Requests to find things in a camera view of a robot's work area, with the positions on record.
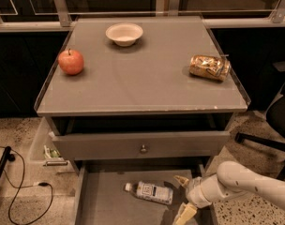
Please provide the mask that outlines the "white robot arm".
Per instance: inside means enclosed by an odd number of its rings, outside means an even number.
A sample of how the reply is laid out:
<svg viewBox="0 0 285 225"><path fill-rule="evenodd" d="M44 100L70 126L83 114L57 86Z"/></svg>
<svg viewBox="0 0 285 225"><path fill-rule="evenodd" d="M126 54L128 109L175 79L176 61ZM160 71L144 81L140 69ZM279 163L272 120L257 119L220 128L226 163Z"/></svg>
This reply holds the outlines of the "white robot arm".
<svg viewBox="0 0 285 225"><path fill-rule="evenodd" d="M254 193L285 211L285 181L253 172L234 161L224 161L217 172L206 177L174 179L185 189L187 203L182 203L172 225L187 225L197 210L219 201L228 201Z"/></svg>

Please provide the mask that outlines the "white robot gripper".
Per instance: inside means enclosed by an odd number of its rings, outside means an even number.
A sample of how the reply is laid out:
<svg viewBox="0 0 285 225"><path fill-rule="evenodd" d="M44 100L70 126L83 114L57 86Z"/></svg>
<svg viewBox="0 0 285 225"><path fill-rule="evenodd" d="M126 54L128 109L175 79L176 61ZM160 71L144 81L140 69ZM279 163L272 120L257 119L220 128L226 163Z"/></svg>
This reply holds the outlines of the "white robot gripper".
<svg viewBox="0 0 285 225"><path fill-rule="evenodd" d="M224 198L224 186L219 183L215 174L190 180L180 175L173 178L181 187L186 188L186 198L190 202L180 205L173 225L186 225L197 214L198 208L204 208Z"/></svg>

